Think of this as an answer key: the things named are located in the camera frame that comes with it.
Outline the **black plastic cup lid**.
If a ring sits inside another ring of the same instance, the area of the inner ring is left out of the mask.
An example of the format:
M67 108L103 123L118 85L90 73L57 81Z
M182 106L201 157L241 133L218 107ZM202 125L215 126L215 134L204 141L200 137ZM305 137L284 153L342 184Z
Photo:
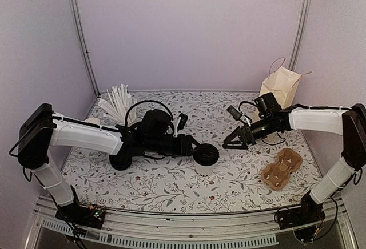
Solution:
M212 144L200 144L193 150L193 159L202 166L212 166L217 163L219 152Z

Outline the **white paper coffee cup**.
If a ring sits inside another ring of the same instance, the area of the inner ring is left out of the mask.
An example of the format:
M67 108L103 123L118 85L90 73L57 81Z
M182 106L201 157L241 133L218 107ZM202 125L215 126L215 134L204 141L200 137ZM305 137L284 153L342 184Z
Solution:
M212 175L214 165L204 166L204 165L199 164L198 162L194 162L194 168L195 168L196 173L199 176L207 177L207 176Z

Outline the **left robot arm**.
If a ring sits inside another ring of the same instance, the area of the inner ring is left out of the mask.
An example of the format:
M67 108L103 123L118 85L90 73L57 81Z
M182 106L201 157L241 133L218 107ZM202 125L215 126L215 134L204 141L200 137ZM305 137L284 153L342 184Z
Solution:
M185 114L175 118L168 108L154 109L131 125L124 122L108 127L65 117L43 103L21 126L19 139L9 155L37 177L66 217L79 223L85 218L85 210L53 164L49 147L85 148L108 154L116 170L129 168L134 157L197 156L204 152L203 144L191 135L179 133L187 119Z

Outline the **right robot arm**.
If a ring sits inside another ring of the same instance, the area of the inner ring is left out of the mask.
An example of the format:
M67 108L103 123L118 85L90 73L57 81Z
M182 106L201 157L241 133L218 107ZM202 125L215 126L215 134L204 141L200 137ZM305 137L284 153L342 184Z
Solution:
M334 193L343 189L365 166L365 106L305 106L281 107L273 93L254 100L259 120L236 127L223 142L223 148L246 150L268 135L284 131L323 133L338 136L341 153L323 178L301 198L296 219L309 223L318 209Z

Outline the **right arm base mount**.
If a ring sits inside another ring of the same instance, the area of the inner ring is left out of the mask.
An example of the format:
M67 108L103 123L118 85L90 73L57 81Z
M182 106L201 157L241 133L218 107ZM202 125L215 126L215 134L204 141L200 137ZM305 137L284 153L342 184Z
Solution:
M274 221L279 225L281 230L303 226L324 219L325 212L323 210L323 204L317 204L311 198L310 192L301 198L299 207L280 209L274 215Z

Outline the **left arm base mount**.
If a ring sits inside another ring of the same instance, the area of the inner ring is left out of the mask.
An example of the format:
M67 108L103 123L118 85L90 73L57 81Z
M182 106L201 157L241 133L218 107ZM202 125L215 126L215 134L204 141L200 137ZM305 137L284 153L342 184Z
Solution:
M101 229L105 220L105 210L96 204L87 207L80 205L77 198L67 206L60 206L53 199L57 208L56 218L77 226Z

